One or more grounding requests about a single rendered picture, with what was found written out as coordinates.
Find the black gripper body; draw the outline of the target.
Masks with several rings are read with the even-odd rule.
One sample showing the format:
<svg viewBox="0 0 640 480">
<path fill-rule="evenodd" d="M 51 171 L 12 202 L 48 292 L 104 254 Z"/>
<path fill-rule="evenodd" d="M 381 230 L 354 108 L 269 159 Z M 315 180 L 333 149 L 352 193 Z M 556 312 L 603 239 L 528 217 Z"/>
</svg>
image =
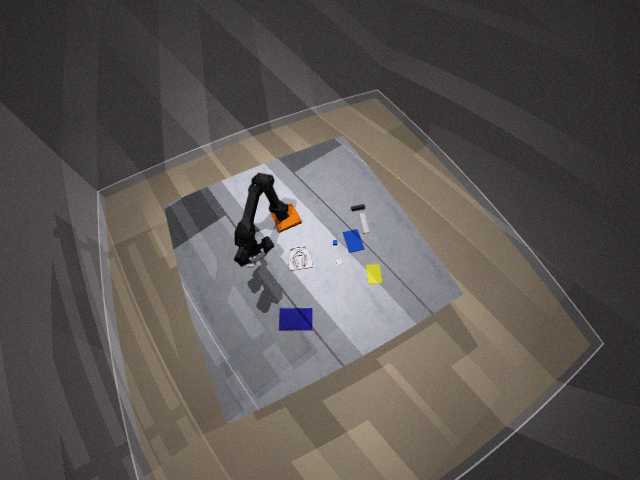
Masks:
<svg viewBox="0 0 640 480">
<path fill-rule="evenodd" d="M 273 242 L 271 241 L 271 239 L 268 236 L 266 236 L 265 238 L 262 239 L 262 243 L 260 243 L 259 245 L 257 243 L 256 248 L 253 249 L 253 250 L 250 250 L 251 251 L 251 255 L 250 255 L 249 258 L 251 258 L 251 257 L 253 258 L 254 256 L 256 256 L 259 253 L 261 253 L 261 249 L 262 248 L 266 248 L 267 250 L 270 250 L 273 247 L 274 247 Z"/>
</svg>

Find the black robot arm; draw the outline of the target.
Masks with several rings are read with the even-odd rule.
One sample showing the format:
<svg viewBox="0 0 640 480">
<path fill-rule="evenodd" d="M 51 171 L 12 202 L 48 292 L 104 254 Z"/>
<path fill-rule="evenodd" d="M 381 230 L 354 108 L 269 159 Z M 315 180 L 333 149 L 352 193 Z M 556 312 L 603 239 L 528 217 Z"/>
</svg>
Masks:
<svg viewBox="0 0 640 480">
<path fill-rule="evenodd" d="M 270 202 L 269 210 L 274 213 L 279 222 L 289 217 L 287 213 L 288 204 L 278 199 L 273 187 L 274 177 L 272 174 L 258 173 L 251 180 L 252 184 L 248 188 L 248 198 L 242 220 L 235 229 L 235 245 L 239 247 L 234 260 L 240 264 L 247 264 L 251 251 L 256 248 L 254 217 L 258 206 L 259 197 L 265 193 Z M 256 184 L 256 185 L 255 185 Z"/>
</svg>

